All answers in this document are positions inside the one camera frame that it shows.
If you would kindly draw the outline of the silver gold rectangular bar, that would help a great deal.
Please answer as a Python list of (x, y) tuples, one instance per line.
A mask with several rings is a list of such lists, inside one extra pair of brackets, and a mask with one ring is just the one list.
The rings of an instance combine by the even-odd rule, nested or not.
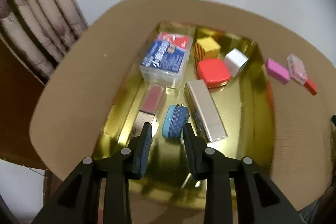
[(228, 137), (215, 102), (203, 80), (187, 81), (185, 97), (197, 132), (208, 143)]

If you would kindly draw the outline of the blue polka dot case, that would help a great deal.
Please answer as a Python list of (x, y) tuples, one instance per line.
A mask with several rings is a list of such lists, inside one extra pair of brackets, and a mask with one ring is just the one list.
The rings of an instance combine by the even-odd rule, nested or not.
[(170, 105), (163, 122), (162, 136), (167, 140), (179, 140), (189, 116), (189, 110), (186, 106)]

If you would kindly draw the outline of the red rectangular block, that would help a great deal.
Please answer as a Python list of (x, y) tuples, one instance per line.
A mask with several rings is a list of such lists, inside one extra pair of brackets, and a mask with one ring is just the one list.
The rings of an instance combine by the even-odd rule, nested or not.
[(311, 95), (315, 96), (318, 93), (318, 87), (317, 84), (311, 79), (307, 78), (307, 80), (304, 83), (304, 87), (306, 90), (310, 92)]

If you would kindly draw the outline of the pink rectangular block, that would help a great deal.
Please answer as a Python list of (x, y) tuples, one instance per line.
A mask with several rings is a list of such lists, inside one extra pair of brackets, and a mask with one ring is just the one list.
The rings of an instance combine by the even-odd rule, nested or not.
[(273, 59), (266, 59), (265, 68), (268, 75), (280, 81), (282, 84), (287, 84), (290, 81), (290, 74), (288, 69), (286, 69)]

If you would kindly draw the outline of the clear tube red lipstick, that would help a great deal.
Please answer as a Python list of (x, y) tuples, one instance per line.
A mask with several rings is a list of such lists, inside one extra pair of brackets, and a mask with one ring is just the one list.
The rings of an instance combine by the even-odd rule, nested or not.
[(166, 88), (161, 85), (150, 84), (142, 98), (128, 139), (139, 136), (145, 123), (151, 124), (152, 137), (154, 137), (158, 130), (159, 118), (165, 103)]

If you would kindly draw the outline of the red rounded square case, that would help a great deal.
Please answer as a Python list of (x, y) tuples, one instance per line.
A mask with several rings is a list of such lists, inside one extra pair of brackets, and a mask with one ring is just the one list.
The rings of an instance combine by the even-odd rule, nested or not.
[(220, 59), (204, 59), (198, 62), (197, 74), (209, 89), (219, 88), (231, 79), (230, 71)]

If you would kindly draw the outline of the white zigzag pattern box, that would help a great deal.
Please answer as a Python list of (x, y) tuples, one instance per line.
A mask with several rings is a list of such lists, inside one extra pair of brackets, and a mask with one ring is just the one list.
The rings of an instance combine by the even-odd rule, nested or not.
[(248, 61), (248, 57), (238, 49), (234, 48), (224, 57), (224, 64), (228, 68), (231, 77), (235, 78), (244, 68)]

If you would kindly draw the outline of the yellow orange cube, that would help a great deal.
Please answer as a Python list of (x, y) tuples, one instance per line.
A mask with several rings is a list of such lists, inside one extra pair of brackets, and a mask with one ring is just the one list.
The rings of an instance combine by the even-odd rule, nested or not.
[(198, 38), (195, 42), (194, 56), (196, 61), (216, 59), (221, 46), (211, 36)]

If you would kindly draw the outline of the clear box blue label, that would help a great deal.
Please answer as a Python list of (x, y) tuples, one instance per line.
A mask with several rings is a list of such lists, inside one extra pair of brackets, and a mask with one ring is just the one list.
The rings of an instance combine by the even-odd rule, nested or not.
[(143, 79), (168, 88), (180, 88), (192, 44), (191, 36), (160, 32), (140, 63)]

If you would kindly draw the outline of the clear box red insert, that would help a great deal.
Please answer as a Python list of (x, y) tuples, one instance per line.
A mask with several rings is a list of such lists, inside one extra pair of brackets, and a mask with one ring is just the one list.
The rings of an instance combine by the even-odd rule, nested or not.
[(303, 61), (291, 53), (287, 57), (287, 62), (290, 77), (300, 85), (304, 85), (307, 81), (307, 73)]

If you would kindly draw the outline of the floral beige curtain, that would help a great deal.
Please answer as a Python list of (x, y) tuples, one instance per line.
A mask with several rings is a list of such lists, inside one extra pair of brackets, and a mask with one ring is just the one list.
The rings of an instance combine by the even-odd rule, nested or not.
[(1, 39), (44, 84), (87, 28), (76, 0), (1, 0)]

